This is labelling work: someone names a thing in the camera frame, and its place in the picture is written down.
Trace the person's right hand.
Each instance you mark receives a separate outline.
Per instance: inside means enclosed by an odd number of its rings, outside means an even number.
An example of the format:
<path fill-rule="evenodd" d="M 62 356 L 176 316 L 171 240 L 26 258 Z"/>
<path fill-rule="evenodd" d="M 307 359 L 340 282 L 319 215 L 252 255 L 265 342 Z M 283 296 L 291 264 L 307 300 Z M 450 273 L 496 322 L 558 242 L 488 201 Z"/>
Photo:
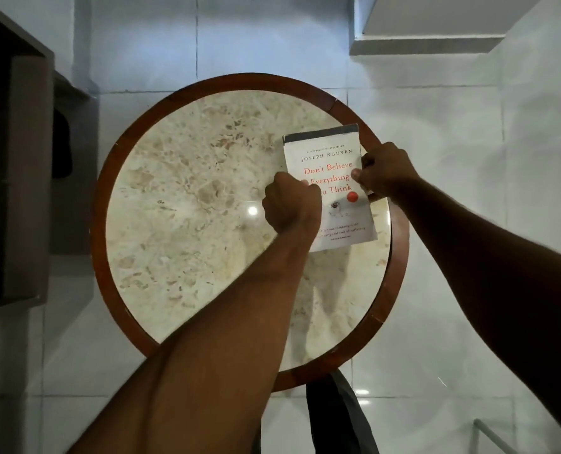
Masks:
<path fill-rule="evenodd" d="M 392 142 L 377 144 L 361 158 L 361 167 L 376 170 L 376 190 L 366 190 L 398 203 L 408 189 L 421 182 L 405 150 Z"/>

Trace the person's left hand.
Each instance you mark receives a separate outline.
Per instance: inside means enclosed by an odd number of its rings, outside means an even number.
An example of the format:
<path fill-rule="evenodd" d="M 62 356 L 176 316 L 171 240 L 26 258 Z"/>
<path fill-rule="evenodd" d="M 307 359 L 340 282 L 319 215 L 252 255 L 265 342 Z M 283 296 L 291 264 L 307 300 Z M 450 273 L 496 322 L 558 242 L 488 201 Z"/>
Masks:
<path fill-rule="evenodd" d="M 265 188 L 262 201 L 265 219 L 281 235 L 296 231 L 312 243 L 322 220 L 322 192 L 316 184 L 277 172 Z"/>

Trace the white paperback book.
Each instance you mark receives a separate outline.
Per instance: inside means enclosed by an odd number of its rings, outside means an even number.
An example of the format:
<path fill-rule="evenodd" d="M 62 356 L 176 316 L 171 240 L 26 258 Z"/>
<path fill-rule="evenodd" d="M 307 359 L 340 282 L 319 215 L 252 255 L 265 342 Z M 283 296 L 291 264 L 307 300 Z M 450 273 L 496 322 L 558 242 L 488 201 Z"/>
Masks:
<path fill-rule="evenodd" d="M 358 125 L 285 135 L 283 145 L 288 173 L 321 189 L 321 228 L 310 252 L 375 241 L 367 193 L 351 176 L 362 168 Z"/>

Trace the person's left forearm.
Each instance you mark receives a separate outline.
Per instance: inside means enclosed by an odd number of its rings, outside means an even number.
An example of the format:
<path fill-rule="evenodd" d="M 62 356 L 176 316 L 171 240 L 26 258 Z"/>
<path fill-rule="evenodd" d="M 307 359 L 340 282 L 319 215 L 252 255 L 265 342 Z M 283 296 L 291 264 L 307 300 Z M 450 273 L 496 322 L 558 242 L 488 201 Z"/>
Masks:
<path fill-rule="evenodd" d="M 248 454 L 320 223 L 284 228 L 142 363 L 68 454 Z"/>

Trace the person's right forearm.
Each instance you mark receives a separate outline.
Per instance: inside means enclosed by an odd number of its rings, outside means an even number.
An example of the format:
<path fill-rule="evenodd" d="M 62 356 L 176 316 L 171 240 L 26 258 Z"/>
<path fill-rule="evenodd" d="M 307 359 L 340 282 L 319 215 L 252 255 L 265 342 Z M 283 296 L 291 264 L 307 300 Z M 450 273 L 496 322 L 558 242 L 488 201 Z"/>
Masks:
<path fill-rule="evenodd" d="M 561 254 L 485 220 L 420 178 L 383 190 L 478 335 L 561 426 Z"/>

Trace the round marble table wooden rim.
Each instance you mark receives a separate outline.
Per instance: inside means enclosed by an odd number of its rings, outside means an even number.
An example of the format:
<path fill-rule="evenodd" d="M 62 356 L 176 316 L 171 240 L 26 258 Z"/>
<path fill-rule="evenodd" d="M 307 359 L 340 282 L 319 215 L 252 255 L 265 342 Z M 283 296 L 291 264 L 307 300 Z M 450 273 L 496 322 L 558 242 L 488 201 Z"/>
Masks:
<path fill-rule="evenodd" d="M 264 187 L 286 169 L 282 136 L 350 123 L 363 152 L 378 142 L 338 91 L 244 73 L 178 90 L 124 131 L 98 179 L 91 251 L 105 304 L 145 357 L 273 240 L 259 213 Z M 387 320 L 409 225 L 386 199 L 372 210 L 375 242 L 308 257 L 275 392 L 349 362 Z"/>

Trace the person's dark trouser leg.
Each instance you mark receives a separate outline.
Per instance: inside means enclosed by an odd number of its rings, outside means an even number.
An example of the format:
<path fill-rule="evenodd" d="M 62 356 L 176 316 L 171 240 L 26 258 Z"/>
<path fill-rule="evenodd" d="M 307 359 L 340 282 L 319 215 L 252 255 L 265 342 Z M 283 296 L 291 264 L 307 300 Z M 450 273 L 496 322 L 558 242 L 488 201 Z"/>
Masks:
<path fill-rule="evenodd" d="M 306 385 L 315 454 L 380 454 L 351 385 L 336 369 Z"/>

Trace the dark wooden cabinet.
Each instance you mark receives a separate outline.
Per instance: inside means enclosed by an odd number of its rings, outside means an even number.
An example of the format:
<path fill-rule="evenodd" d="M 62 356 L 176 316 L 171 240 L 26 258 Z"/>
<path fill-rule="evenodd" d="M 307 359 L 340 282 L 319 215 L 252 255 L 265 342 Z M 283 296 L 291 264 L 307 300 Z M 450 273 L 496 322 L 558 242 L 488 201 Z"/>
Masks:
<path fill-rule="evenodd" d="M 43 305 L 53 261 L 87 260 L 95 121 L 70 111 L 93 102 L 92 6 L 72 0 L 71 61 L 0 9 L 0 315 Z M 66 117 L 59 105 L 67 106 Z"/>

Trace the white wall shelf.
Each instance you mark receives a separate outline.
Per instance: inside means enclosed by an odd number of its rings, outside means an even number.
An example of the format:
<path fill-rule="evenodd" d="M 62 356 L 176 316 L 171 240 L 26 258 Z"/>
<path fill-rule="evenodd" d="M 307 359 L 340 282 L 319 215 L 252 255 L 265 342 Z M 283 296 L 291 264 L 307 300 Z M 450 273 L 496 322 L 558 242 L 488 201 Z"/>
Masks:
<path fill-rule="evenodd" d="M 540 0 L 350 0 L 350 55 L 491 52 Z"/>

